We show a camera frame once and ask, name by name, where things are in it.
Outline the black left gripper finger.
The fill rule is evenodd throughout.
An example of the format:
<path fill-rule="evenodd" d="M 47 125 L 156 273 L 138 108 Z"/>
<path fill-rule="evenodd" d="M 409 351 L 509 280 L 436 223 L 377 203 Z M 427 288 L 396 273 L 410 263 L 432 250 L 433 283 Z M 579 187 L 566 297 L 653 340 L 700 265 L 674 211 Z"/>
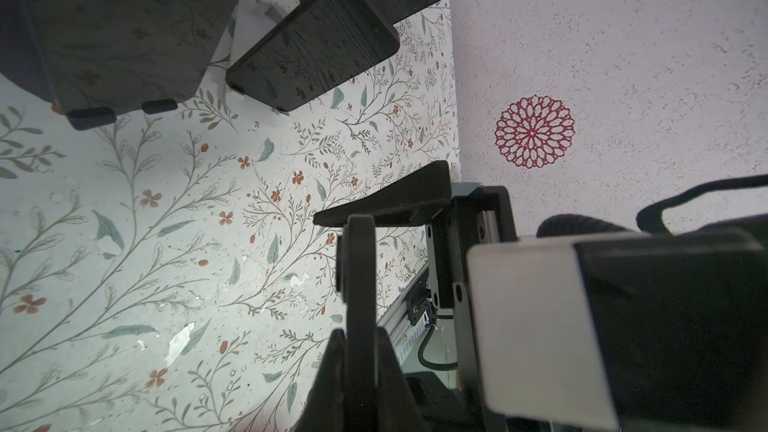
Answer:
<path fill-rule="evenodd" d="M 296 432 L 344 430 L 344 347 L 344 331 L 333 330 L 307 396 L 305 408 L 294 427 Z"/>

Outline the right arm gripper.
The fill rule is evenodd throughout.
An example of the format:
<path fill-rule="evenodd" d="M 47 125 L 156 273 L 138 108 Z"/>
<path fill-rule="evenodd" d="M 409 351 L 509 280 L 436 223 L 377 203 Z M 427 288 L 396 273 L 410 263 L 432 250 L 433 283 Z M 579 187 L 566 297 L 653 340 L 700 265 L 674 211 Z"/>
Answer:
<path fill-rule="evenodd" d="M 505 431 L 506 418 L 487 408 L 483 394 L 467 258 L 475 245 L 517 239 L 509 195 L 503 187 L 478 187 L 452 198 L 451 184 L 448 162 L 434 161 L 369 196 L 315 213 L 313 223 L 339 228 L 352 215 L 370 215 L 377 227 L 428 223 L 429 286 L 435 306 L 453 317 L 464 404 L 483 430 Z M 378 431 L 428 431 L 387 331 L 376 333 Z"/>

